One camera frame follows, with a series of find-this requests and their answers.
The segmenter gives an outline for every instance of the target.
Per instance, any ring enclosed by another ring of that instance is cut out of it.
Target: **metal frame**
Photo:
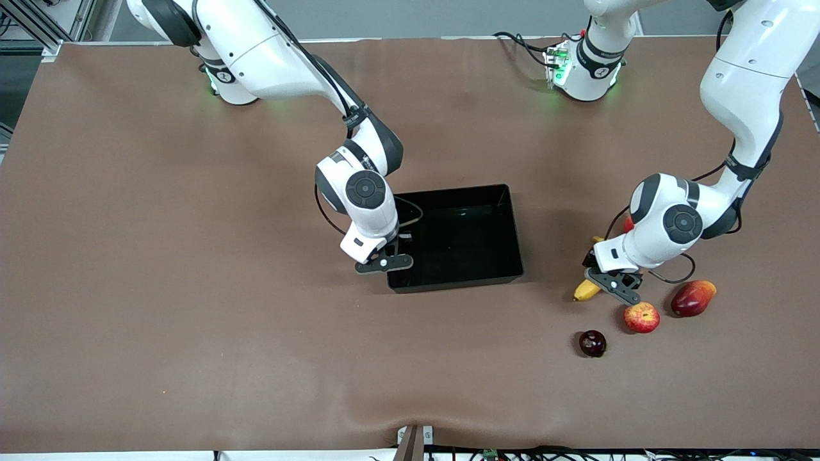
[[[10,126],[0,121],[0,163],[6,156],[8,150],[8,143],[11,141],[11,134],[14,130]]]
[[[0,9],[39,42],[46,54],[56,54],[62,42],[79,42],[88,28],[89,17],[97,0],[80,0],[80,8],[71,29],[64,30],[42,7],[33,0],[0,0]],[[37,48],[27,40],[24,43],[4,43],[3,51],[20,52]]]

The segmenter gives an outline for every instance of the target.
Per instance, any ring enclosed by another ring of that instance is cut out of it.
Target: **wire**
[[[734,17],[735,15],[732,14],[731,10],[729,10],[725,15],[723,15],[723,19],[720,20],[720,25],[717,27],[717,37],[715,37],[715,52],[720,51],[720,39],[723,35],[723,27],[730,19],[733,19]]]
[[[740,232],[740,229],[743,229],[743,214],[740,212],[740,207],[733,205],[735,208],[735,212],[737,213],[737,227],[733,230],[729,230],[727,234],[737,234]]]
[[[406,221],[406,222],[403,222],[403,223],[399,224],[399,227],[410,226],[411,224],[416,224],[417,222],[421,221],[421,219],[424,217],[424,210],[422,210],[422,209],[421,209],[421,207],[419,207],[419,206],[418,206],[418,205],[416,205],[415,203],[411,202],[410,200],[407,200],[407,199],[402,199],[402,198],[401,198],[401,197],[399,197],[398,195],[395,195],[394,197],[395,197],[397,200],[401,200],[402,202],[405,202],[406,204],[408,204],[408,205],[410,205],[411,207],[413,207],[413,208],[415,208],[416,210],[418,210],[418,217],[415,217],[415,218],[411,219],[410,221]]]
[[[538,62],[539,64],[541,64],[544,67],[549,67],[550,69],[558,69],[558,65],[549,64],[547,62],[541,61],[533,52],[546,52],[547,49],[552,48],[552,47],[560,44],[560,42],[549,45],[547,47],[536,47],[535,45],[530,45],[529,43],[527,43],[526,40],[524,39],[524,37],[521,34],[513,35],[513,34],[510,34],[509,32],[501,31],[501,32],[496,32],[495,34],[493,34],[493,36],[494,37],[507,37],[507,38],[511,39],[513,42],[515,42],[515,43],[521,45],[522,47],[524,47],[526,52],[530,54],[530,57],[532,57],[533,61]],[[582,41],[582,39],[574,39],[572,36],[570,36],[566,32],[561,34],[561,38],[570,40],[572,42]]]
[[[321,215],[325,217],[325,221],[327,221],[327,223],[336,229],[341,235],[344,235],[344,230],[330,220],[330,217],[327,216],[325,209],[321,206],[321,201],[319,200],[319,186],[315,184],[313,185],[313,196],[316,197],[316,206],[319,207],[319,211],[321,212]]]
[[[262,9],[262,12],[265,13],[265,16],[267,16],[271,21],[273,21],[273,23],[276,26],[278,26],[282,30],[282,32],[285,32],[285,35],[288,37],[288,39],[291,42],[293,42],[294,45],[296,45],[296,48],[298,48],[298,50],[302,52],[302,54],[305,56],[305,58],[311,64],[313,64],[314,67],[316,67],[316,70],[319,72],[319,74],[322,77],[324,77],[325,80],[327,80],[327,83],[330,84],[330,87],[333,88],[333,90],[336,92],[336,96],[339,97],[339,101],[342,103],[342,108],[344,109],[344,116],[349,117],[351,115],[350,105],[348,104],[347,99],[344,98],[344,95],[342,94],[342,92],[339,89],[339,86],[336,84],[335,80],[333,80],[333,78],[330,77],[330,74],[328,73],[327,69],[322,67],[321,64],[319,64],[319,62],[316,60],[316,58],[313,57],[313,55],[311,53],[309,53],[305,49],[304,46],[302,46],[302,44],[296,38],[296,35],[294,35],[294,33],[291,32],[288,25],[285,24],[285,22],[282,21],[282,18],[280,18],[278,15],[276,15],[270,9],[269,6],[267,6],[267,4],[264,2],[264,0],[254,0],[254,2],[257,4],[257,6],[260,9]],[[352,137],[353,137],[353,130],[348,128],[347,138],[350,139]]]
[[[11,16],[6,13],[0,13],[0,37],[2,37],[11,27],[17,27],[17,24],[11,20]]]
[[[612,219],[612,221],[609,223],[609,228],[607,229],[607,233],[606,233],[606,235],[604,235],[604,240],[609,240],[609,234],[612,234],[612,233],[613,233],[613,228],[615,227],[615,223],[617,222],[618,218],[619,218],[619,217],[621,217],[621,216],[623,216],[623,213],[625,213],[627,210],[629,210],[629,206],[624,207],[624,208],[621,210],[621,212],[620,212],[620,213],[618,213],[617,215],[615,215],[615,217],[614,217],[614,218]]]
[[[680,279],[680,280],[668,280],[667,278],[665,278],[664,276],[661,276],[660,274],[658,274],[655,271],[649,271],[649,274],[651,276],[655,277],[656,279],[660,280],[660,281],[664,281],[664,282],[666,282],[668,284],[672,284],[672,285],[677,285],[679,283],[683,283],[685,281],[688,281],[695,274],[695,269],[697,268],[697,264],[695,264],[695,259],[692,258],[690,255],[688,255],[686,253],[681,253],[681,256],[686,258],[686,259],[689,259],[689,262],[692,263],[692,268],[689,270],[689,273],[686,274],[686,276],[683,277],[682,279]]]
[[[562,446],[539,446],[534,449],[524,449],[524,450],[494,450],[496,451],[499,460],[507,459],[511,460],[512,456],[518,457],[520,461],[524,461],[526,456],[526,461],[558,461],[558,460],[566,460],[566,461],[578,461],[578,459],[582,459],[583,461],[603,461],[604,458],[598,459],[592,454],[585,453],[583,451],[574,450],[567,447]],[[653,450],[657,461],[724,461],[726,458],[741,455],[741,456],[757,456],[757,457],[765,457],[765,458],[775,458],[777,461],[805,461],[803,459],[798,459],[797,455],[809,456],[812,453],[807,452],[806,450],[766,450],[766,449],[759,449],[759,450],[717,450],[718,452],[723,452],[723,454],[712,455],[709,454],[712,450],[707,451],[700,451],[700,450],[686,450],[686,452],[673,452],[671,450]],[[463,447],[456,447],[456,446],[431,446],[426,448],[425,454],[428,455],[433,453],[441,453],[441,454],[452,454],[453,459],[456,459],[456,453],[463,453],[469,454],[470,460],[479,461],[484,459],[484,450],[477,450],[471,448],[463,448]],[[636,453],[636,450],[619,450],[616,454],[613,454],[611,451],[603,452],[602,450],[596,450],[596,454],[601,454],[602,456],[608,456],[608,461],[615,461],[615,459],[619,459],[619,461],[626,461],[626,457],[628,454]]]
[[[205,30],[203,29],[202,23],[199,22],[199,0],[193,0],[191,2],[191,16],[194,17],[194,25],[196,25],[199,28],[199,30]],[[200,40],[197,41],[196,44],[199,45],[201,42],[202,38],[200,37]],[[196,57],[199,57],[199,53],[194,49],[194,47],[191,47],[190,50],[191,53],[196,55]]]
[[[731,146],[732,146],[732,148],[735,147],[735,141],[731,142]],[[711,170],[709,173],[704,173],[703,175],[700,175],[700,176],[694,178],[692,181],[699,181],[699,180],[702,180],[702,179],[706,179],[706,178],[710,177],[711,175],[717,173],[718,171],[722,170],[723,167],[725,167],[725,166],[726,166],[726,163],[721,163],[714,170]]]

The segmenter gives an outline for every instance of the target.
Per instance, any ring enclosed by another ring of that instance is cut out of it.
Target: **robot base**
[[[403,227],[399,252],[411,254],[411,268],[387,274],[396,293],[447,290],[508,283],[524,274],[513,202],[506,185],[397,194],[424,211]],[[399,220],[418,211],[397,201]]]
[[[543,53],[544,61],[555,66],[555,68],[546,68],[547,83],[550,89],[560,89],[564,94],[578,101],[589,102],[601,99],[617,82],[617,74],[622,64],[618,64],[611,72],[601,69],[605,72],[605,76],[593,79],[589,71],[574,58],[577,53],[576,48],[579,46],[581,46],[580,42],[564,40]]]

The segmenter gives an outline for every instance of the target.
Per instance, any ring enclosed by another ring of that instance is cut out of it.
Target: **red apple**
[[[681,317],[704,313],[718,289],[710,281],[697,280],[684,284],[672,298],[672,311]]]
[[[635,333],[650,333],[658,328],[661,316],[658,310],[649,303],[638,303],[623,311],[626,327]]]
[[[635,223],[632,221],[632,215],[629,215],[626,217],[626,221],[623,222],[623,233],[626,234],[632,229],[635,229]]]

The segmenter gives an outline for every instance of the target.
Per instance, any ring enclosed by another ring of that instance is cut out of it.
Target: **black cable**
[[[735,141],[731,142],[731,148],[735,148]],[[692,181],[697,182],[699,180],[706,179],[706,178],[710,177],[711,175],[717,173],[718,171],[722,170],[723,167],[725,167],[725,166],[726,166],[726,163],[721,163],[714,170],[711,170],[709,173],[704,173],[703,175],[700,175],[700,176],[694,178]]]
[[[658,279],[660,281],[663,281],[663,282],[666,282],[666,283],[671,284],[671,285],[677,285],[679,283],[683,283],[685,281],[688,281],[695,274],[695,269],[697,268],[697,264],[695,264],[695,259],[692,258],[690,255],[688,255],[686,253],[681,253],[681,256],[686,258],[686,259],[689,259],[689,262],[692,263],[692,268],[689,270],[689,273],[686,274],[686,276],[683,277],[682,279],[680,279],[680,280],[668,280],[667,278],[665,278],[664,276],[661,276],[660,274],[658,274],[655,271],[649,271],[649,274],[651,276],[655,277],[656,279]]]
[[[274,13],[274,12],[273,12],[273,11],[272,11],[269,7],[268,7],[268,6],[267,6],[267,4],[264,2],[264,0],[254,0],[254,2],[257,4],[257,6],[258,6],[260,9],[262,9],[262,12],[264,12],[264,13],[265,13],[265,16],[267,16],[267,17],[268,17],[268,19],[270,19],[271,21],[273,21],[273,23],[274,23],[276,26],[278,26],[278,27],[282,30],[282,32],[284,32],[284,33],[285,33],[285,36],[287,36],[287,38],[288,38],[288,39],[289,39],[289,40],[290,40],[290,41],[291,41],[294,45],[296,45],[296,48],[298,48],[298,50],[302,52],[302,54],[305,56],[305,58],[307,58],[307,60],[308,60],[311,64],[313,64],[313,66],[314,66],[314,67],[316,67],[316,70],[319,72],[319,74],[320,74],[322,77],[324,77],[324,78],[325,78],[325,80],[327,80],[327,83],[328,83],[328,84],[330,84],[330,86],[331,86],[331,87],[333,88],[333,90],[336,92],[336,96],[338,96],[338,97],[339,97],[339,101],[342,103],[342,108],[344,109],[344,116],[345,116],[345,117],[349,117],[349,116],[351,115],[350,105],[348,104],[347,99],[345,99],[345,98],[344,98],[344,96],[342,95],[342,92],[341,92],[341,90],[339,89],[339,86],[336,84],[336,82],[335,82],[335,81],[333,80],[333,78],[330,76],[330,74],[328,73],[328,71],[327,71],[324,67],[322,67],[322,66],[321,66],[321,64],[319,64],[319,62],[316,60],[316,58],[315,58],[315,57],[313,57],[313,55],[312,55],[311,53],[309,53],[309,52],[305,49],[305,47],[304,47],[304,46],[302,46],[302,44],[301,44],[301,43],[299,42],[299,40],[296,38],[296,35],[294,35],[294,33],[290,30],[290,28],[287,26],[287,24],[285,24],[285,22],[284,22],[284,21],[282,21],[282,18],[280,18],[278,15],[276,15],[276,14],[275,14],[275,13]],[[351,130],[351,129],[349,129],[349,128],[348,128],[347,138],[348,138],[348,139],[350,139],[351,137],[353,137],[353,130]]]
[[[198,7],[199,0],[194,0],[193,2],[191,2],[191,16],[194,17],[194,25],[196,25],[199,28],[199,30],[204,30],[203,25],[199,22]],[[194,50],[194,47],[191,47],[191,52],[196,52],[196,50]]]
[[[17,27],[17,24],[14,24],[14,21],[11,20],[11,16],[6,16],[6,13],[0,14],[0,37],[2,37],[11,27]]]
[[[319,211],[321,212],[321,215],[325,217],[325,221],[327,221],[327,223],[336,229],[341,235],[344,235],[344,230],[330,220],[330,217],[328,217],[327,213],[325,213],[325,209],[321,206],[321,201],[319,200],[319,186],[315,184],[313,185],[313,196],[316,197],[316,206],[319,207]]]
[[[547,458],[547,454],[555,454],[555,456],[549,458],[549,461],[555,461],[559,458],[566,459],[567,461],[576,461],[572,456],[570,456],[571,454],[579,456],[585,461],[599,461],[595,456],[565,446],[540,446],[537,450],[540,451],[540,456],[544,459]]]
[[[607,233],[604,235],[604,240],[609,240],[609,234],[613,233],[613,228],[615,227],[615,223],[617,222],[618,218],[623,216],[623,213],[627,212],[628,210],[629,206],[626,206],[621,210],[620,213],[615,215],[615,217],[612,219],[612,222],[609,223],[609,228],[607,229]]]
[[[501,32],[496,32],[495,34],[493,34],[493,36],[494,37],[507,37],[507,38],[511,39],[513,42],[515,42],[515,43],[521,45],[522,47],[524,47],[526,52],[530,54],[530,57],[532,57],[533,61],[538,62],[539,64],[541,64],[544,67],[549,67],[550,69],[558,69],[558,65],[548,64],[547,62],[541,61],[535,54],[533,54],[533,52],[545,52],[545,51],[547,51],[547,49],[552,48],[552,47],[560,44],[560,42],[556,43],[556,44],[553,44],[553,45],[549,45],[547,47],[536,47],[535,45],[530,45],[529,43],[527,43],[526,40],[524,39],[524,37],[521,34],[513,35],[513,34],[510,34],[509,32],[501,31]],[[561,38],[571,40],[572,42],[580,42],[582,40],[582,39],[574,39],[572,36],[570,36],[567,33],[561,34]]]
[[[737,234],[740,232],[740,229],[743,229],[743,214],[740,212],[740,207],[735,206],[735,212],[737,213],[737,227],[733,230],[729,230],[727,234]]]
[[[720,456],[716,456],[716,457],[712,458],[712,460],[713,461],[722,461],[724,458],[734,456],[734,455],[740,453],[741,451],[743,451],[743,450],[733,450],[733,451],[730,451],[729,453],[721,454]]]
[[[410,200],[403,199],[403,198],[399,197],[398,195],[395,195],[394,199],[399,200],[401,202],[405,202],[406,204],[410,205],[411,207],[414,207],[416,209],[416,211],[418,211],[418,216],[417,217],[414,217],[413,219],[411,219],[409,221],[402,222],[401,224],[399,224],[399,227],[407,227],[407,226],[410,226],[411,224],[416,224],[417,222],[421,221],[421,219],[424,217],[424,210],[422,210],[421,207],[419,207],[415,203],[411,202]]]
[[[715,52],[720,50],[720,45],[721,45],[720,39],[721,39],[721,36],[723,36],[723,27],[726,25],[726,23],[730,19],[732,19],[734,17],[735,17],[735,15],[733,15],[731,13],[731,10],[729,10],[729,11],[726,12],[725,15],[723,15],[723,19],[720,20],[720,25],[717,27],[717,37],[715,38]]]

